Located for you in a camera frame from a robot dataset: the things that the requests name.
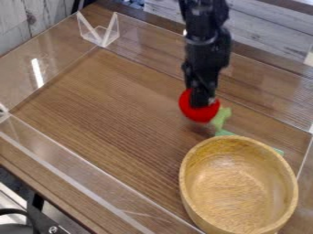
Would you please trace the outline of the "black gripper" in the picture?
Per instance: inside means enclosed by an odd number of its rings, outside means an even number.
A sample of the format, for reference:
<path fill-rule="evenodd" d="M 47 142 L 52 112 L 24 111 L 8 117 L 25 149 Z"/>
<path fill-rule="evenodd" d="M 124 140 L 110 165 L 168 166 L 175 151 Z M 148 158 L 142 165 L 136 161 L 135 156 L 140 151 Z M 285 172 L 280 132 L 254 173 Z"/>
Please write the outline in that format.
<path fill-rule="evenodd" d="M 193 108 L 205 108 L 215 101 L 217 81 L 221 70 L 229 66 L 231 34 L 223 27 L 214 41 L 186 40 L 186 58 L 182 63 L 185 81 L 190 82 Z"/>

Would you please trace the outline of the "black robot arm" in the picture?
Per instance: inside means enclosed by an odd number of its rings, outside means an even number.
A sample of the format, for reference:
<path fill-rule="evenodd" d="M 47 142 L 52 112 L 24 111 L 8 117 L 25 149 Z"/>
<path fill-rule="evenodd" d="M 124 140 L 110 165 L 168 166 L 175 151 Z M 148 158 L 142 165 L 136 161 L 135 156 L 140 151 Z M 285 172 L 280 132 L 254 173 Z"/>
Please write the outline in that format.
<path fill-rule="evenodd" d="M 230 63 L 229 5 L 226 0 L 178 0 L 178 4 L 186 26 L 182 70 L 189 102 L 203 108 L 215 100 L 221 70 Z"/>

